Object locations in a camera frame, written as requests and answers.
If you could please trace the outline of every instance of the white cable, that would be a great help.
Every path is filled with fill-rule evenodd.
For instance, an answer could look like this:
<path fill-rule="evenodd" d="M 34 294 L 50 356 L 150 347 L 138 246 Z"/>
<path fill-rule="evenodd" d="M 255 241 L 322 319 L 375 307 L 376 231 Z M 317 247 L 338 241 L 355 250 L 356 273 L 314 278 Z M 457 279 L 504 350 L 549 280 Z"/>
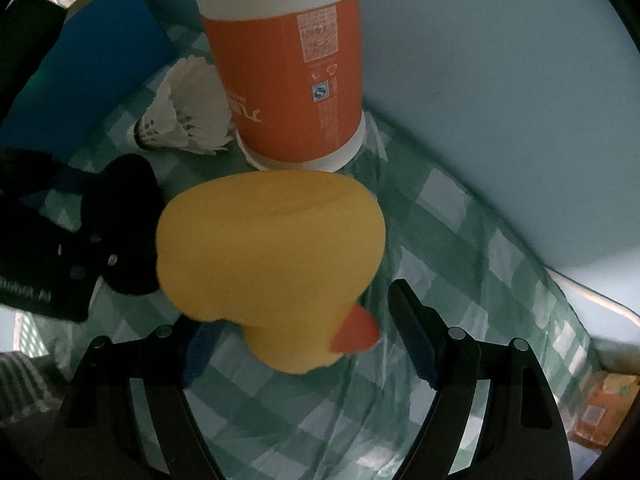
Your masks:
<path fill-rule="evenodd" d="M 604 294 L 600 294 L 596 292 L 592 288 L 588 286 L 584 286 L 581 283 L 572 280 L 568 276 L 564 274 L 560 274 L 556 270 L 546 268 L 546 272 L 558 283 L 558 285 L 562 284 L 571 290 L 574 290 L 578 294 L 580 294 L 583 298 L 586 298 L 589 301 L 592 301 L 599 306 L 606 308 L 620 316 L 627 318 L 631 323 L 640 328 L 640 316 L 636 314 L 633 310 L 631 310 L 628 306 L 623 305 L 622 303 L 618 303 L 617 301 L 608 298 Z"/>

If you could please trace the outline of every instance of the yellow plush toy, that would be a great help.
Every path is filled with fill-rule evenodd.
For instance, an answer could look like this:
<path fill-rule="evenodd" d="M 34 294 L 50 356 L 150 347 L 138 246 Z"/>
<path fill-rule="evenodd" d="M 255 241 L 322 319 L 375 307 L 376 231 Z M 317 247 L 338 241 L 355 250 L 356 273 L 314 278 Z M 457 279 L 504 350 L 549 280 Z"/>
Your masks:
<path fill-rule="evenodd" d="M 241 173 L 193 187 L 156 233 L 162 290 L 187 316 L 242 325 L 269 366 L 304 373 L 373 346 L 380 331 L 354 302 L 385 246 L 378 202 L 320 171 Z"/>

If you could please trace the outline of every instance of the gray striped cloth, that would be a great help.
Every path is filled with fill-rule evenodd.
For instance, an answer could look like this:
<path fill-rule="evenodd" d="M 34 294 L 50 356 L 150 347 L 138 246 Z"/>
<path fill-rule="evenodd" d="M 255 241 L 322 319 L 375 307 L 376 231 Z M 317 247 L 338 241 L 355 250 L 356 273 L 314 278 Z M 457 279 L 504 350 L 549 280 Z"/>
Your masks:
<path fill-rule="evenodd" d="M 0 428 L 59 408 L 60 400 L 25 354 L 0 354 Z"/>

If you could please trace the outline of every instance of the checkered tablecloth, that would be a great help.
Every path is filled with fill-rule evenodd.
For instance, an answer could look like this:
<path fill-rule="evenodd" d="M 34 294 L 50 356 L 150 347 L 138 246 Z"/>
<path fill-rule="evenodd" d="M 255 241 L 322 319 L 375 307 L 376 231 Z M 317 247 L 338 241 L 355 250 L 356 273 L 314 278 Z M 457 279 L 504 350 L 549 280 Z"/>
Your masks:
<path fill-rule="evenodd" d="M 203 35 L 168 33 L 181 57 L 210 59 Z M 161 71 L 106 118 L 72 159 L 100 171 L 132 151 L 127 128 L 151 103 Z M 434 392 L 417 379 L 386 307 L 395 278 L 407 279 L 448 325 L 505 344 L 529 341 L 555 393 L 565 423 L 586 378 L 600 368 L 590 338 L 556 284 L 505 222 L 434 163 L 406 133 L 367 117 L 367 137 L 344 173 L 378 197 L 388 229 L 382 266 L 364 297 L 383 336 L 363 354 L 303 376 L 261 364 L 233 326 L 223 334 L 204 375 L 187 392 L 204 439 L 222 471 L 236 480 L 353 480 L 390 477 L 424 420 Z M 202 181 L 250 171 L 236 145 L 216 157 L 183 152 L 145 155 L 169 199 Z M 79 199 L 49 193 L 43 214 L 77 228 Z M 178 313 L 162 292 L 142 298 L 97 289 L 84 324 L 38 319 L 42 337 L 67 375 L 89 341 L 147 336 Z M 488 385 L 479 383 L 454 470 L 468 465 L 481 427 Z M 136 395 L 149 460 L 164 468 L 158 442 Z"/>

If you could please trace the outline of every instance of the red beak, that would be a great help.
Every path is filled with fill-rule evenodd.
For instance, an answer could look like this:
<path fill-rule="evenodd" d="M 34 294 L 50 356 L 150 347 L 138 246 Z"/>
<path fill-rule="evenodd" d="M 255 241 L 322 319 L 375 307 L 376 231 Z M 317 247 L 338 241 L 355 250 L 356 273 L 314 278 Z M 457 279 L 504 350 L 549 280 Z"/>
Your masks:
<path fill-rule="evenodd" d="M 357 354 L 364 352 L 380 339 L 380 328 L 371 314 L 359 304 L 354 304 L 334 339 L 330 352 L 340 354 Z"/>

